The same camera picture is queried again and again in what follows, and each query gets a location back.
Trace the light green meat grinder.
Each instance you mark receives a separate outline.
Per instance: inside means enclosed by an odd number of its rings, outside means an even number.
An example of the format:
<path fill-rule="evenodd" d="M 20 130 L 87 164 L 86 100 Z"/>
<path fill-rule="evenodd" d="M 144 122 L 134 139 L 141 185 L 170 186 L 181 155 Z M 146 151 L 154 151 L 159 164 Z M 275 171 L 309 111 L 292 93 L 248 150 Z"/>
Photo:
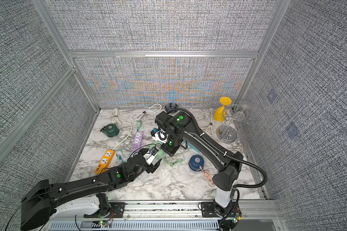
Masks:
<path fill-rule="evenodd" d="M 165 155 L 165 152 L 162 149 L 155 149 L 154 151 L 154 159 L 160 160 Z"/>

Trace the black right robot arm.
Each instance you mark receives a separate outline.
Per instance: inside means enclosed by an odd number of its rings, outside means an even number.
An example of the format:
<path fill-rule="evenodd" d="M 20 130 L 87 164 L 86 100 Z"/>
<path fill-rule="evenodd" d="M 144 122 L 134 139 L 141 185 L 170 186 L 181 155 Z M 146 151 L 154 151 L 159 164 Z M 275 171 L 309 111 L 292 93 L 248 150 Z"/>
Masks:
<path fill-rule="evenodd" d="M 181 143 L 187 141 L 218 170 L 212 180 L 216 186 L 214 210 L 219 217 L 226 217 L 236 209 L 238 203 L 232 206 L 231 201 L 238 188 L 259 188 L 266 184 L 268 178 L 262 168 L 244 161 L 240 152 L 233 153 L 215 142 L 199 127 L 194 115 L 187 109 L 177 108 L 169 112 L 160 112 L 155 118 L 155 124 L 167 134 L 167 141 L 162 145 L 162 149 L 169 156 L 174 156 Z M 243 164 L 259 171 L 263 180 L 254 185 L 236 184 Z"/>

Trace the navy blue meat grinder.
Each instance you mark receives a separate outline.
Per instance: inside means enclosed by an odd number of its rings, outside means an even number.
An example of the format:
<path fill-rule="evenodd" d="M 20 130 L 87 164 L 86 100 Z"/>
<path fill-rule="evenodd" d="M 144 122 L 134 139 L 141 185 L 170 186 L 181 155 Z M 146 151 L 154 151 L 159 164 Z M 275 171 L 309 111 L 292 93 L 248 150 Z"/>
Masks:
<path fill-rule="evenodd" d="M 189 169 L 192 172 L 200 172 L 204 167 L 204 159 L 201 155 L 193 155 L 189 160 Z"/>

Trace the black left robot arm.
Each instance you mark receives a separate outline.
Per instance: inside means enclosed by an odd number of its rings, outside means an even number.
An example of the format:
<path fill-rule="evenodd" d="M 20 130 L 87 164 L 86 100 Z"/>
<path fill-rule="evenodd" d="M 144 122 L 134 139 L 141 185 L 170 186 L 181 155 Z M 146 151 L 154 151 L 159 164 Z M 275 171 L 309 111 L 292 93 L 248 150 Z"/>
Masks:
<path fill-rule="evenodd" d="M 56 208 L 69 201 L 125 187 L 144 171 L 155 172 L 160 163 L 158 160 L 155 164 L 148 164 L 144 155 L 137 154 L 128 158 L 126 163 L 108 168 L 97 176 L 54 184 L 50 184 L 48 179 L 42 180 L 22 199 L 20 230 L 30 231 L 46 224 L 56 213 Z"/>

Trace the teal power strip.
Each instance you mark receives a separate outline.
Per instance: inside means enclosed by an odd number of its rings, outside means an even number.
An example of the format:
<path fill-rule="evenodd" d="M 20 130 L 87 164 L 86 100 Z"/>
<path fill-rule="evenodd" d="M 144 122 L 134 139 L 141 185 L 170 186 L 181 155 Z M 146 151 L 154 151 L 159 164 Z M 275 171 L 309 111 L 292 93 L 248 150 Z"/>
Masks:
<path fill-rule="evenodd" d="M 191 143 L 188 142 L 188 147 L 190 147 L 192 150 L 194 150 L 197 153 L 201 153 L 201 151 L 199 151 L 194 145 L 192 145 Z"/>

